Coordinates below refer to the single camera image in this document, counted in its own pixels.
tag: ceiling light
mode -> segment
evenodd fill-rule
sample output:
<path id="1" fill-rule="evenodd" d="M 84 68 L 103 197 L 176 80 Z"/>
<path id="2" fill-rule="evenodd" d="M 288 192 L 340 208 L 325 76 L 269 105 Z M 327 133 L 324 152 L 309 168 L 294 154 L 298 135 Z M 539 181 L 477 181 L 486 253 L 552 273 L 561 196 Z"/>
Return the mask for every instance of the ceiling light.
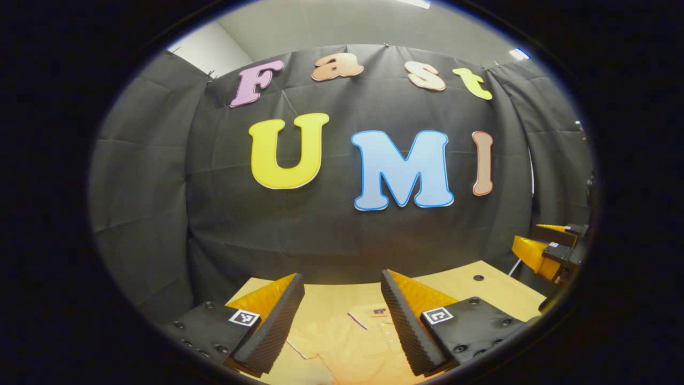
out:
<path id="1" fill-rule="evenodd" d="M 399 0 L 402 3 L 407 3 L 411 5 L 415 5 L 417 7 L 423 8 L 423 9 L 428 9 L 430 7 L 430 0 Z"/>
<path id="2" fill-rule="evenodd" d="M 519 49 L 519 48 L 516 48 L 509 53 L 511 55 L 513 55 L 513 57 L 516 58 L 517 60 L 529 59 L 529 55 L 527 55 L 525 52 L 523 52 L 522 49 Z"/>

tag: letter m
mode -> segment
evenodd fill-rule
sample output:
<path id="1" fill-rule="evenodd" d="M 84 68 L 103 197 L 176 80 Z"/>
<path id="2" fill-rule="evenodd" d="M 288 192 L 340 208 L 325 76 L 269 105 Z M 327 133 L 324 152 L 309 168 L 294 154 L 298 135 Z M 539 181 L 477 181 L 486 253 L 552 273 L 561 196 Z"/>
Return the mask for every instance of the letter m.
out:
<path id="1" fill-rule="evenodd" d="M 421 189 L 414 201 L 419 207 L 443 207 L 453 203 L 449 191 L 444 147 L 449 138 L 441 132 L 422 131 L 406 159 L 392 140 L 382 131 L 363 131 L 352 136 L 361 150 L 363 175 L 361 196 L 354 206 L 359 210 L 383 210 L 389 199 L 382 194 L 381 179 L 389 187 L 394 200 L 406 206 L 411 191 L 421 178 Z"/>

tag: wooden table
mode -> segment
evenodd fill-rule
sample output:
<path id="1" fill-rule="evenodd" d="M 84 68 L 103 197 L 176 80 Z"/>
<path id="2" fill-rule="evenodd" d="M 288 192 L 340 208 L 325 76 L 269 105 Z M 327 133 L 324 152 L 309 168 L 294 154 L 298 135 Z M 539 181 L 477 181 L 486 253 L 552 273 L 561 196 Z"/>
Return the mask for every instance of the wooden table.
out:
<path id="1" fill-rule="evenodd" d="M 482 275 L 484 280 L 474 280 L 475 275 Z M 540 293 L 483 261 L 414 279 L 459 301 L 469 297 L 480 297 L 521 321 L 528 321 L 540 315 L 538 307 L 546 299 Z M 272 281 L 250 278 L 230 301 L 270 282 Z M 350 285 L 305 284 L 304 291 L 306 294 L 295 315 L 293 327 L 346 313 L 354 306 L 384 302 L 379 282 Z M 282 347 L 271 373 L 263 374 L 257 380 L 273 385 L 327 385 L 333 382 L 328 368 L 319 358 L 303 360 L 287 343 Z"/>

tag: letter u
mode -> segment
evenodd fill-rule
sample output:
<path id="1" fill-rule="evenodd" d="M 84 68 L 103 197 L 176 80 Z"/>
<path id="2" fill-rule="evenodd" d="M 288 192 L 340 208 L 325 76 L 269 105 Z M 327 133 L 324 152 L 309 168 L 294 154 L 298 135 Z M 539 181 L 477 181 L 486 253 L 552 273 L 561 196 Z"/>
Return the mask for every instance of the letter u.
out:
<path id="1" fill-rule="evenodd" d="M 321 168 L 321 132 L 329 120 L 327 114 L 320 113 L 295 118 L 295 125 L 302 129 L 302 158 L 290 169 L 280 168 L 276 161 L 278 132 L 285 127 L 285 122 L 273 119 L 250 127 L 252 174 L 256 181 L 274 190 L 297 188 L 311 182 Z"/>

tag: yellow shirt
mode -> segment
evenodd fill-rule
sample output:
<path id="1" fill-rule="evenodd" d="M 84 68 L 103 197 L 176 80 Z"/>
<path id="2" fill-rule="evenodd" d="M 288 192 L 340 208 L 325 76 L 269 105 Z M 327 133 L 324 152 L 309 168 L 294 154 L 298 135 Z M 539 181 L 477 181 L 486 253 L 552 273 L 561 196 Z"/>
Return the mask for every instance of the yellow shirt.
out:
<path id="1" fill-rule="evenodd" d="M 289 343 L 305 360 L 320 357 L 335 385 L 411 385 L 424 381 L 411 371 L 385 303 L 356 306 L 303 327 Z"/>

